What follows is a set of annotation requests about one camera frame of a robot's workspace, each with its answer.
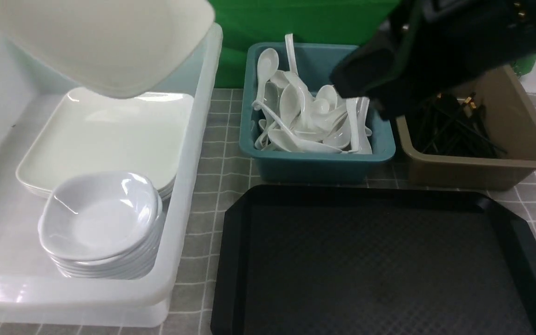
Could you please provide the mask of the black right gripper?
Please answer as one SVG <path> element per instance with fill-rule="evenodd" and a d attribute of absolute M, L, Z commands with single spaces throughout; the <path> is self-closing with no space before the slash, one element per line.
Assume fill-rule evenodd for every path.
<path fill-rule="evenodd" d="M 330 73 L 344 98 L 368 97 L 384 120 L 476 78 L 447 32 L 472 0 L 402 0 Z"/>

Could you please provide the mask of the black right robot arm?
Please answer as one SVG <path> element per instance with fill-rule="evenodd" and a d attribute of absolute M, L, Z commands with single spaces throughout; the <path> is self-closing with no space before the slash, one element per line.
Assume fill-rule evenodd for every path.
<path fill-rule="evenodd" d="M 329 78 L 341 97 L 368 97 L 390 120 L 532 54 L 536 0 L 402 0 Z"/>

